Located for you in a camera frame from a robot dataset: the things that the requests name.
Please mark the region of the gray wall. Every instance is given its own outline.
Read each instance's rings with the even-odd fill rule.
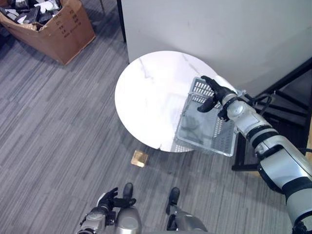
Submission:
[[[123,0],[129,60],[176,50],[256,94],[312,56],[311,0]]]

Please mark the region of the gray basket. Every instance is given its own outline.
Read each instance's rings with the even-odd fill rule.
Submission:
[[[204,80],[194,78],[180,116],[174,146],[233,156],[236,141],[234,123],[218,118],[220,103],[208,113],[197,111],[197,107],[212,95],[210,86]]]

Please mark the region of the floor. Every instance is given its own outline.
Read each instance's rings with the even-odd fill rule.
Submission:
[[[164,230],[168,192],[216,234],[285,234],[282,195],[234,158],[169,154],[133,138],[118,119],[114,87],[127,66],[116,1],[84,0],[97,38],[68,66],[20,41],[0,50],[0,233],[74,233],[99,195],[135,185],[143,231]],[[134,150],[148,165],[130,164]]]

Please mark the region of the open cardboard box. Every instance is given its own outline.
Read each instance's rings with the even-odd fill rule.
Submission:
[[[2,13],[0,23],[17,39],[66,65],[95,38],[95,33],[80,0],[60,3],[62,9],[44,26],[17,24]],[[0,6],[7,5],[6,0],[0,0]]]

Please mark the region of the round table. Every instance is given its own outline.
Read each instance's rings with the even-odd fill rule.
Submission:
[[[203,61],[185,53],[158,51],[141,56],[122,72],[115,89],[118,116],[142,143],[162,151],[192,149],[174,144],[176,128],[195,77],[215,78]],[[222,77],[216,81],[234,89]]]

